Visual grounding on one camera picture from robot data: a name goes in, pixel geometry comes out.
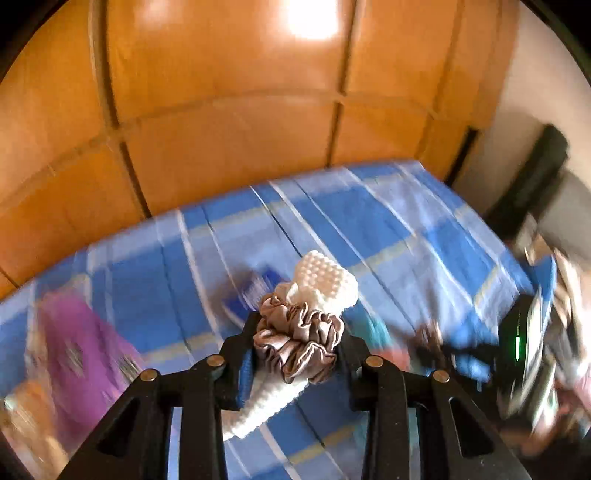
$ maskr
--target purple bag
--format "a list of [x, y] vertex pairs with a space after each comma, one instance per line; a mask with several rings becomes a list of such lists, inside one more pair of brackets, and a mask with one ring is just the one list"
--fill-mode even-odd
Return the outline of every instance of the purple bag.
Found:
[[141, 372], [141, 357], [76, 291], [46, 295], [37, 322], [58, 440], [71, 453]]

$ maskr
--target brown satin scrunchie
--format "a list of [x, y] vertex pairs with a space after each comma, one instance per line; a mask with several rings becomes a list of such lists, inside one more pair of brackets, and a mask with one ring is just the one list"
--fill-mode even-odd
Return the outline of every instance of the brown satin scrunchie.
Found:
[[343, 320], [311, 310], [306, 302], [288, 304], [275, 294], [263, 297], [259, 311], [254, 345], [269, 371], [280, 373], [289, 384], [301, 375], [313, 384], [329, 377], [345, 329]]

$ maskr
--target black device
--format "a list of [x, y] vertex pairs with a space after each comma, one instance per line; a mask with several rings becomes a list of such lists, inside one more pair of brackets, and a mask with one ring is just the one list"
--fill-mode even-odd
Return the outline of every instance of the black device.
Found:
[[[107, 412], [59, 480], [160, 480], [167, 477], [172, 410], [183, 407], [180, 480], [227, 478], [220, 409], [238, 410], [252, 384], [253, 313], [219, 355], [189, 370], [144, 371]], [[417, 412], [421, 478], [425, 480], [529, 480], [486, 416], [454, 376], [401, 372], [372, 356], [365, 342], [345, 332], [335, 372], [349, 387], [353, 410], [369, 411], [362, 478], [408, 480], [408, 408]]]

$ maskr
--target bedsheet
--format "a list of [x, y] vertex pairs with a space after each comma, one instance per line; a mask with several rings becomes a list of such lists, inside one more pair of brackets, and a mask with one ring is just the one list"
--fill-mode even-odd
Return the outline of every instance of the bedsheet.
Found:
[[[0, 395], [25, 377], [36, 299], [77, 275], [89, 277], [85, 296], [93, 310], [165, 374], [217, 352], [238, 332], [222, 300], [253, 270], [271, 266], [290, 278], [312, 249], [358, 279], [350, 321], [380, 318], [395, 346], [430, 319], [459, 346], [493, 342], [518, 293], [532, 290], [481, 218], [419, 163], [317, 171], [160, 215], [76, 252], [19, 289], [0, 304]], [[180, 415], [178, 409], [170, 478], [177, 477]], [[336, 379], [308, 387], [246, 439], [226, 442], [229, 477], [359, 478], [358, 423]]]

